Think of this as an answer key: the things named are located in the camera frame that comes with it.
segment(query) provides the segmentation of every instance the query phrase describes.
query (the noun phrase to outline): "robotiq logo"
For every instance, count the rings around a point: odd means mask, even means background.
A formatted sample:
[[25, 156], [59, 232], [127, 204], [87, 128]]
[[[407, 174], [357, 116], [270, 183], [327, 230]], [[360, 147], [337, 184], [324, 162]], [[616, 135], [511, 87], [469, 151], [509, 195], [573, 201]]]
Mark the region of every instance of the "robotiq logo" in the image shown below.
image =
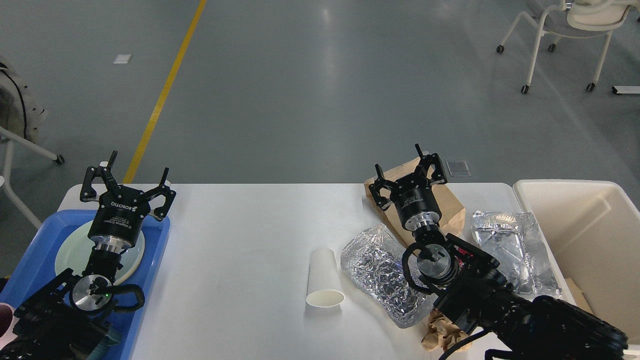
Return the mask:
[[113, 201], [111, 201], [111, 206], [115, 206], [116, 208], [122, 208], [122, 209], [126, 209], [133, 212], [135, 212], [136, 209], [138, 208], [137, 206], [118, 204], [117, 202], [113, 202]]

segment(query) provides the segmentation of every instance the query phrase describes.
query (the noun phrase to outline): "chair leg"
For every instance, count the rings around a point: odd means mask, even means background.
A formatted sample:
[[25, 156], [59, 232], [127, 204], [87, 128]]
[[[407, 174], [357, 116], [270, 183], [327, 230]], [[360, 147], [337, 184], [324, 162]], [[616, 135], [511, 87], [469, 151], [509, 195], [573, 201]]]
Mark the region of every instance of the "chair leg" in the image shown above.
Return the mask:
[[536, 34], [536, 42], [533, 45], [533, 54], [531, 55], [531, 64], [529, 65], [529, 75], [527, 76], [527, 83], [520, 90], [520, 92], [522, 92], [523, 94], [529, 92], [529, 87], [531, 86], [531, 79], [533, 79], [533, 69], [536, 67], [536, 58], [538, 58], [538, 49], [540, 48], [540, 40], [543, 36], [545, 36], [544, 26], [544, 21], [540, 20], [540, 23], [538, 24], [538, 32]]
[[556, 46], [560, 42], [561, 38], [562, 36], [556, 35], [556, 37], [554, 38], [554, 41], [551, 43], [551, 45], [549, 45], [549, 48], [547, 49], [550, 53], [553, 53], [556, 50]]
[[36, 154], [42, 155], [47, 159], [56, 161], [58, 160], [60, 157], [58, 155], [55, 155], [53, 152], [48, 151], [47, 149], [44, 149], [40, 146], [37, 146], [36, 144], [30, 142], [29, 140], [25, 140], [22, 137], [12, 133], [11, 131], [4, 129], [2, 127], [0, 127], [0, 134], [2, 134], [4, 137], [7, 137], [17, 143], [19, 143], [20, 145], [26, 147], [27, 149], [35, 152]]
[[6, 196], [11, 200], [12, 203], [15, 204], [16, 208], [20, 210], [20, 212], [36, 227], [39, 229], [42, 223], [39, 219], [29, 210], [29, 208], [18, 198], [18, 196], [11, 189], [11, 166], [13, 162], [13, 140], [9, 140], [6, 144], [6, 150], [4, 153], [4, 164], [3, 164], [3, 177], [4, 184], [2, 185], [2, 189], [6, 193]]
[[607, 33], [607, 36], [604, 40], [604, 45], [602, 46], [602, 52], [600, 53], [600, 60], [598, 60], [598, 67], [596, 68], [595, 74], [593, 74], [593, 81], [587, 85], [587, 91], [591, 92], [596, 87], [598, 80], [600, 79], [600, 72], [602, 71], [602, 65], [604, 64], [604, 58], [607, 56], [607, 50], [609, 49], [609, 42], [611, 42], [611, 35], [613, 31]]
[[516, 25], [518, 25], [522, 17], [530, 17], [530, 15], [527, 12], [520, 12], [518, 16], [516, 16], [515, 20], [511, 23], [511, 27], [509, 28], [509, 31], [507, 31], [507, 35], [504, 35], [504, 38], [502, 39], [502, 41], [500, 41], [500, 45], [504, 46], [504, 43], [507, 42], [507, 39], [516, 28]]

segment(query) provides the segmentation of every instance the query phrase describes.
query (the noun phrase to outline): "foil package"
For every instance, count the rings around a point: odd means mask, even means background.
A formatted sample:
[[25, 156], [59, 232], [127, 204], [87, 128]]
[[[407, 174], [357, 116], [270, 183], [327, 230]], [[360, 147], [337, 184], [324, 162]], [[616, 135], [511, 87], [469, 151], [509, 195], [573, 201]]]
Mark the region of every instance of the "foil package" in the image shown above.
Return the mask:
[[480, 249], [500, 261], [498, 271], [513, 285], [515, 293], [528, 300], [538, 295], [561, 297], [542, 232], [532, 213], [476, 211], [471, 228]]
[[[419, 323], [433, 309], [436, 295], [409, 287], [402, 271], [404, 247], [384, 224], [362, 231], [342, 250], [340, 267], [356, 287], [377, 300], [401, 328]], [[415, 260], [409, 266], [419, 274]]]

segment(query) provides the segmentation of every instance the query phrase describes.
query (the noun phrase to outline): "crumpled brown paper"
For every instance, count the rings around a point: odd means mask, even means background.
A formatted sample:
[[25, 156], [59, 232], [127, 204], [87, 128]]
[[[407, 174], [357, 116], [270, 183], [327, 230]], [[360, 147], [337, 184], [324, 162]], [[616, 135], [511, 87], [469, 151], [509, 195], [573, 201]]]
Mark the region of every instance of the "crumpled brown paper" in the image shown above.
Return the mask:
[[[442, 348], [447, 351], [447, 349], [468, 337], [469, 335], [466, 332], [451, 323], [438, 309], [434, 309], [429, 314], [427, 334], [422, 339], [422, 347], [425, 350]], [[466, 351], [470, 347], [471, 343], [468, 343], [458, 351]]]
[[[387, 170], [384, 172], [385, 179], [396, 181], [406, 174], [413, 172], [419, 162], [420, 158], [415, 158], [398, 167]], [[379, 207], [376, 206], [376, 202], [373, 200], [373, 196], [369, 191], [369, 185], [373, 184], [376, 179], [377, 176], [366, 180], [364, 183], [365, 192], [367, 194], [367, 198], [371, 202], [371, 206], [373, 206], [378, 216], [393, 232], [396, 238], [402, 239], [404, 243], [403, 245], [405, 247], [413, 244], [415, 240], [413, 239], [411, 232], [404, 230], [402, 224], [400, 224], [400, 219], [398, 218], [396, 207], [391, 205], [386, 211], [382, 211]], [[462, 233], [462, 229], [465, 227], [465, 216], [467, 214], [465, 211], [465, 207], [458, 200], [458, 198], [453, 195], [446, 184], [434, 185], [431, 189], [433, 190], [433, 195], [435, 196], [436, 201], [438, 202], [438, 206], [440, 206], [440, 211], [442, 212], [442, 218], [440, 218], [440, 221], [438, 222], [440, 224], [440, 229], [444, 234], [451, 233], [455, 236], [460, 236], [460, 234]]]

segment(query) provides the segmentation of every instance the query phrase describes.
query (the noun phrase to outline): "yellow floor line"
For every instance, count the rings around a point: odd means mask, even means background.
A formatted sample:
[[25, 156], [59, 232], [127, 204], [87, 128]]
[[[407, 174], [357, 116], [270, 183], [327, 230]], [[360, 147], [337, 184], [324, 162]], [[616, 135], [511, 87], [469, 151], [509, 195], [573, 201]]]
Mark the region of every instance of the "yellow floor line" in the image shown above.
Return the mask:
[[169, 71], [169, 76], [166, 77], [166, 81], [164, 82], [164, 87], [162, 88], [162, 92], [158, 97], [158, 101], [156, 102], [156, 107], [154, 111], [151, 113], [151, 117], [149, 118], [149, 122], [147, 123], [147, 128], [145, 132], [142, 134], [140, 138], [140, 143], [138, 144], [138, 148], [136, 148], [136, 152], [133, 154], [133, 159], [129, 164], [129, 168], [127, 169], [127, 173], [124, 175], [124, 183], [131, 184], [133, 181], [133, 177], [136, 175], [136, 171], [138, 170], [138, 166], [140, 165], [140, 161], [142, 160], [142, 156], [145, 154], [145, 149], [147, 148], [147, 144], [149, 144], [149, 140], [151, 139], [151, 134], [154, 132], [154, 128], [156, 127], [156, 123], [158, 118], [160, 117], [160, 113], [162, 112], [162, 108], [164, 106], [164, 102], [166, 101], [167, 96], [169, 96], [169, 91], [171, 90], [171, 86], [173, 85], [173, 80], [175, 79], [176, 74], [178, 73], [178, 69], [180, 68], [180, 64], [182, 63], [182, 59], [184, 58], [184, 54], [187, 52], [187, 48], [189, 47], [189, 43], [191, 41], [191, 36], [193, 35], [196, 26], [198, 25], [198, 21], [200, 20], [200, 15], [202, 14], [202, 10], [204, 9], [204, 5], [207, 3], [207, 0], [200, 0], [200, 4], [198, 5], [198, 9], [191, 19], [191, 24], [189, 25], [189, 29], [187, 30], [187, 34], [184, 35], [184, 40], [182, 40], [182, 45], [180, 46], [180, 50], [178, 51], [178, 55], [176, 55], [175, 60], [173, 61], [173, 65], [171, 66], [171, 71]]

